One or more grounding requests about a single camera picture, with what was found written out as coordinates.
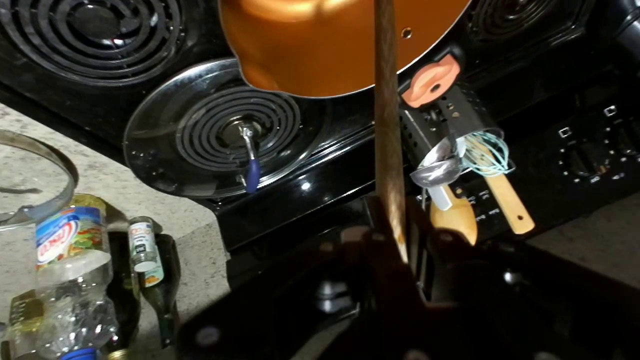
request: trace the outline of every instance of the metal rod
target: metal rod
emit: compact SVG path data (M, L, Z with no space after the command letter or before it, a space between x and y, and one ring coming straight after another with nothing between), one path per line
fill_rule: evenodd
M375 132L375 194L382 199L399 256L406 256L404 236L404 171L398 112L396 76L396 14L394 0L375 0L375 86L374 86L374 132Z

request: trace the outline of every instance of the plastic bottle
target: plastic bottle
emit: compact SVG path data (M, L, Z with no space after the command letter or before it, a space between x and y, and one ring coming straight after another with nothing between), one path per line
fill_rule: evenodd
M114 337L118 319L105 296L111 263L103 213L97 196L77 194L69 208L37 223L35 294L43 311L28 345L20 344L29 353L92 360Z

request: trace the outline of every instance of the stove knob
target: stove knob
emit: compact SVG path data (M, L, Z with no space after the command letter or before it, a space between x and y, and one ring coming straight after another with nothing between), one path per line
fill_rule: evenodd
M612 128L609 132L609 146L617 155L620 161L635 159L640 161L640 122L622 122Z
M609 169L609 149L604 144L578 139L559 148L562 174L574 182L597 182Z

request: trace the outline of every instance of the bottle cap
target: bottle cap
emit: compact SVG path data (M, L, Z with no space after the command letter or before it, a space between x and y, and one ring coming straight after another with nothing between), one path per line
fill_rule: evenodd
M59 360L97 360L97 349L96 348L72 349L72 351L62 353Z

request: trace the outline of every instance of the wooden handle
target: wooden handle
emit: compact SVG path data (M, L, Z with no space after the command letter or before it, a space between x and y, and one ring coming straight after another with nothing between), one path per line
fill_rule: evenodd
M500 176L485 176L484 178L487 187L491 190L505 222L510 223L513 234L526 234L535 227L535 222L524 208L518 191L513 190L511 182L500 174Z
M449 186L443 186L446 196L452 199L447 209L440 209L435 204L429 204L429 220L437 229L452 229L463 236L465 242L477 242L477 222L472 204L465 197L453 196Z

